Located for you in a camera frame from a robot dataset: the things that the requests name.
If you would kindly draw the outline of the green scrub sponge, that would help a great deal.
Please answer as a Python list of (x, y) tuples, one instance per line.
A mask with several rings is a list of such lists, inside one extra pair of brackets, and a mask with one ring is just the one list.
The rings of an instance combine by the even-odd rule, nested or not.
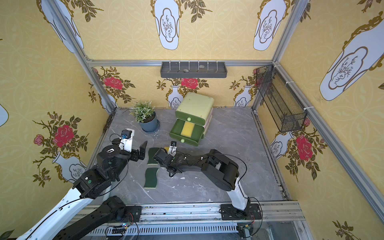
[(157, 173), (158, 168), (147, 168), (145, 172), (144, 189), (155, 189), (158, 184)]
[(158, 152), (159, 148), (150, 148), (148, 150), (148, 165), (157, 165), (158, 162), (154, 159), (155, 154)]

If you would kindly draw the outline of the green drawer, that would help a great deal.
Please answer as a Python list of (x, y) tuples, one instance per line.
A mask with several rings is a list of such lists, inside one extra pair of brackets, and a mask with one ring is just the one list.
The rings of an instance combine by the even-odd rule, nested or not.
[(182, 111), (176, 110), (175, 112), (176, 117), (180, 120), (186, 121), (186, 122), (191, 122), (196, 125), (203, 126), (206, 124), (208, 116), (210, 114), (190, 114), (190, 113), (185, 113)]
[(171, 138), (194, 147), (204, 138), (203, 126), (177, 119), (169, 135)]

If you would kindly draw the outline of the green top drawer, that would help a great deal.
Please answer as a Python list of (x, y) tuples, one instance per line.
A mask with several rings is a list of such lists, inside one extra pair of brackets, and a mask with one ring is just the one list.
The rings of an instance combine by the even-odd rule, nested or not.
[(186, 121), (186, 122), (191, 122), (196, 125), (203, 126), (206, 124), (208, 116), (210, 114), (190, 114), (190, 113), (185, 113), (182, 111), (176, 110), (175, 112), (176, 117), (180, 120)]

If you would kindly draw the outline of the yellow foam sponge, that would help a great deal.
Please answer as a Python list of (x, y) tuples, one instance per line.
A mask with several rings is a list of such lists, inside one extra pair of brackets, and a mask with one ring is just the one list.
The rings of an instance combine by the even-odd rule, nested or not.
[(191, 138), (194, 131), (195, 124), (191, 122), (185, 122), (181, 131), (181, 136)]

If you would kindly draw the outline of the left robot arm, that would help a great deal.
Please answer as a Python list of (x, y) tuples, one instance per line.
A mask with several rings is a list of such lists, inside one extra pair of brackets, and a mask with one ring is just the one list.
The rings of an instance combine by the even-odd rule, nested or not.
[(121, 182), (120, 174), (130, 161), (144, 160), (147, 142), (137, 150), (126, 151), (118, 145), (105, 147), (98, 155), (98, 163), (84, 172), (63, 199), (35, 226), (19, 236), (20, 240), (80, 240), (99, 226), (109, 222), (137, 223), (142, 207), (127, 206), (119, 197), (112, 196), (96, 210), (68, 226), (68, 222), (84, 207), (111, 186)]

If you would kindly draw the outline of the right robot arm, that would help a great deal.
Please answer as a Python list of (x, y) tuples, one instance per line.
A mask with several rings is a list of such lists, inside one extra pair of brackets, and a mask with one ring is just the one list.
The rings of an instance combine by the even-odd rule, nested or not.
[(217, 150), (210, 150), (207, 154), (192, 156), (189, 154), (174, 152), (168, 153), (165, 149), (151, 148), (149, 159), (165, 168), (170, 177), (185, 172), (201, 172), (216, 187), (227, 192), (230, 204), (222, 204), (219, 213), (222, 220), (261, 220), (262, 209), (259, 204), (252, 204), (245, 194), (240, 183), (241, 176), (239, 166)]

